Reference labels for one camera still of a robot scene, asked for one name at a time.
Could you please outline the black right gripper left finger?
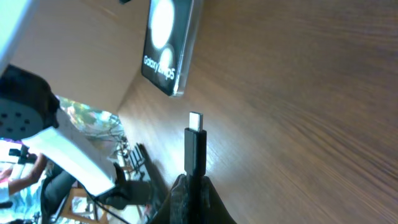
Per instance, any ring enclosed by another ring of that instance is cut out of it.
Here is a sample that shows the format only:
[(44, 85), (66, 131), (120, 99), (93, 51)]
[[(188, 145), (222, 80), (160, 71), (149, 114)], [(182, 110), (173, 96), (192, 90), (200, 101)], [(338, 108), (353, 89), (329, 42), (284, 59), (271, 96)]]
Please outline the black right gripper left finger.
[(161, 208), (152, 219), (152, 224), (186, 224), (187, 216), (187, 176), (177, 177)]

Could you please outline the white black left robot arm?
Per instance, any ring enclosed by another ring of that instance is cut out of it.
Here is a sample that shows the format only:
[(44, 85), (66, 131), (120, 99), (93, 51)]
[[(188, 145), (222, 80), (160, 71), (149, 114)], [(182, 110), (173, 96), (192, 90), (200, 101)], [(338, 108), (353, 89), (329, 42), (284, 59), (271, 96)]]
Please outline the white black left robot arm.
[(123, 170), (70, 121), (42, 77), (11, 63), (37, 1), (1, 1), (1, 137), (39, 149), (96, 199), (130, 200)]

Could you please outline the black Samsung Galaxy smartphone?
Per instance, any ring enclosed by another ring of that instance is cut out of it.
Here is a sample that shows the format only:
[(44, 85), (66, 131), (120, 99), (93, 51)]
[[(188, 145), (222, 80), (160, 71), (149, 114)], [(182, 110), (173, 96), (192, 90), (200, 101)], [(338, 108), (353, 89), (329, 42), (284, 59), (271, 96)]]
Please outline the black Samsung Galaxy smartphone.
[(150, 0), (141, 74), (170, 97), (187, 84), (203, 0)]

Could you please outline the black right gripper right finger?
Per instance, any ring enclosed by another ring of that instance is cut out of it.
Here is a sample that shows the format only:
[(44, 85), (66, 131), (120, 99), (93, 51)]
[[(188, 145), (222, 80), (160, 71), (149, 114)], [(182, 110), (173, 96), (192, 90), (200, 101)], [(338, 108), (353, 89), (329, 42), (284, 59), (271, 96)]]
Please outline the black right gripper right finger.
[(236, 224), (209, 177), (201, 181), (201, 219), (207, 224)]

